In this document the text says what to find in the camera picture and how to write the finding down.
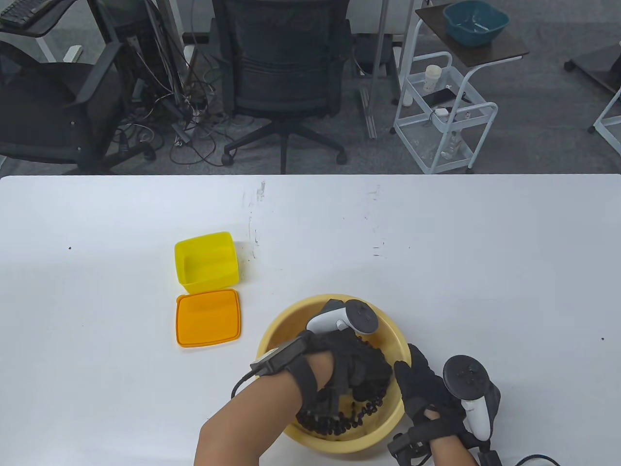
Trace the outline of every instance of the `black office chair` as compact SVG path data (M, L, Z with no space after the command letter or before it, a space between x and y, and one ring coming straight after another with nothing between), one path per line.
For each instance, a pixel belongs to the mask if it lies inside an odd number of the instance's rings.
M123 80L113 66L122 45L106 45L95 65L39 63L0 42L0 155L44 163L74 163L69 173L100 174L138 155L146 143L106 156L127 114Z
M209 53L222 71L224 111L271 120L228 144L231 151L278 134L281 173L287 164L289 135L297 134L338 150L340 144L301 125L309 116L336 115L341 106L343 65L351 54L345 19L349 0L213 0Z

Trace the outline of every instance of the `keyboard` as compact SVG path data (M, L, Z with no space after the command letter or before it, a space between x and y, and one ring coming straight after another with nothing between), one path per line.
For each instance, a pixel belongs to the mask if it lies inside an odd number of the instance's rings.
M0 24L13 29L27 29L62 0L16 0L0 13Z

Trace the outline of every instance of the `smartphone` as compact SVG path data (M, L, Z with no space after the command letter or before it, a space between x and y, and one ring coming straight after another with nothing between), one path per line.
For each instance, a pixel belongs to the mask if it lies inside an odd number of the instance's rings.
M437 107L438 105L446 104L448 102L455 102L457 98L457 94L455 94L451 89L441 89L439 91L433 92L423 97L423 100L429 105L431 108ZM472 102L464 96L462 100L468 104Z

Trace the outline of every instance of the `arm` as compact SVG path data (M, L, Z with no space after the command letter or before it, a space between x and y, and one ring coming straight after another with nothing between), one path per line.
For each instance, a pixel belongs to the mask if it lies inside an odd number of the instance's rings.
M435 411L426 410L429 419L438 419ZM433 464L435 466L478 466L474 457L461 443L457 436L442 437L430 442Z
M307 359L323 388L332 376L332 354ZM257 466L301 407L302 393L289 372L255 380L203 425L194 466Z

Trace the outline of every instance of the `chair wheel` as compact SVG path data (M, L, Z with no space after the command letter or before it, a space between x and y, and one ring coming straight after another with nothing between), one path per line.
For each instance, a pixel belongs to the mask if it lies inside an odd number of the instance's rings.
M142 153L142 156L145 158L145 160L148 160L149 162L153 162L157 158L153 147L146 148L145 151Z
M347 164L347 154L345 152L339 152L337 154L337 165Z
M222 154L222 158L220 159L220 161L225 167L230 167L231 165L233 165L233 156L225 152Z
M570 72L576 69L576 64L570 60L568 62L565 62L563 68L565 69L565 71Z

